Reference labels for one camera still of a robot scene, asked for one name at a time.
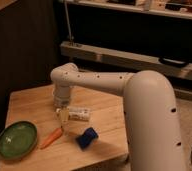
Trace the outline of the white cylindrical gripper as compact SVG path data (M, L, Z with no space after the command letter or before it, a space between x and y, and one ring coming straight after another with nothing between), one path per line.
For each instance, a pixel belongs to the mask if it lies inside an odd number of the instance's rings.
M71 87L70 86L58 86L56 85L54 87L53 92L54 97L54 104L56 107L56 115L62 124L66 124L69 120L69 109L63 108L62 113L61 109L62 107L67 107L70 104L71 100Z

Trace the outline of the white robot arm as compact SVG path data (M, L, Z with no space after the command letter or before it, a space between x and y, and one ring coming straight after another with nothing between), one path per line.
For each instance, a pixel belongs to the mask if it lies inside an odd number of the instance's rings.
M73 63L51 71L54 104L67 106L82 86L123 98L131 171L186 171L174 90L156 71L80 72Z

